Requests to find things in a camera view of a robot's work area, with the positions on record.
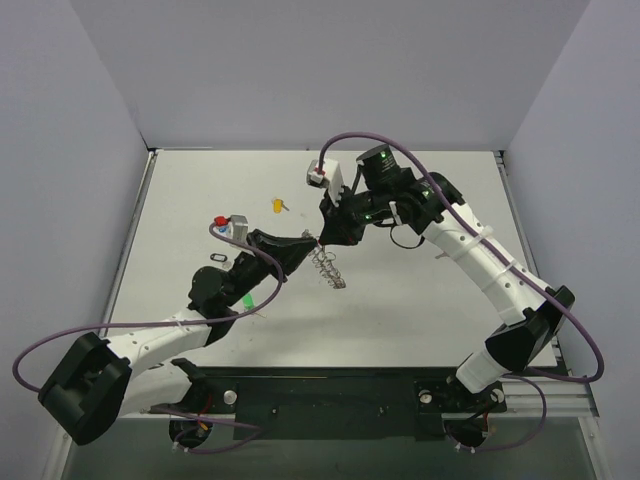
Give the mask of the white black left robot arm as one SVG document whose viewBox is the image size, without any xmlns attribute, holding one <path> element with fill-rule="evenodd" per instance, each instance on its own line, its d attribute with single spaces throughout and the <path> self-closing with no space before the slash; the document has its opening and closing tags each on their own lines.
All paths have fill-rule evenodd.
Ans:
<svg viewBox="0 0 640 480">
<path fill-rule="evenodd" d="M 126 393 L 137 377 L 223 338 L 239 317 L 232 309 L 238 301 L 269 276 L 286 282 L 317 245 L 312 237 L 249 232 L 230 269 L 196 271 L 189 303 L 178 314 L 111 338 L 93 332 L 77 338 L 41 387 L 39 403 L 77 444 L 96 440 L 125 413 Z"/>
</svg>

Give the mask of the metal key ring disc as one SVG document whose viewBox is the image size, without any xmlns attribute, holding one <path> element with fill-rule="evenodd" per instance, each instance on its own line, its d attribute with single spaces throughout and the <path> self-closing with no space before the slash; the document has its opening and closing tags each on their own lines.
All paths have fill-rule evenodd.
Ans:
<svg viewBox="0 0 640 480">
<path fill-rule="evenodd" d="M 317 238 L 305 229 L 302 234 L 305 239 L 312 239 L 317 242 Z M 336 256 L 333 252 L 327 252 L 324 246 L 318 242 L 307 255 L 317 273 L 326 281 L 326 283 L 335 290 L 346 288 L 346 281 L 342 277 L 339 269 L 334 265 Z"/>
</svg>

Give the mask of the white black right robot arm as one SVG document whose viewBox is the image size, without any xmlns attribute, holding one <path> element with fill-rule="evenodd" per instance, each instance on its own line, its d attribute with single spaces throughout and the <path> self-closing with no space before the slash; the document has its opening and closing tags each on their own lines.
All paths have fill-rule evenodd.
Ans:
<svg viewBox="0 0 640 480">
<path fill-rule="evenodd" d="M 458 367 L 447 383 L 449 402 L 468 409 L 502 375 L 524 371 L 562 326 L 562 311 L 575 297 L 566 287 L 551 288 L 521 265 L 480 222 L 461 193 L 441 174 L 418 178 L 400 167 L 389 146 L 360 155 L 358 172 L 366 189 L 344 184 L 340 165 L 314 161 L 309 185 L 325 191 L 320 203 L 323 246 L 355 246 L 367 226 L 408 226 L 422 242 L 454 261 L 496 309 L 500 327 Z"/>
</svg>

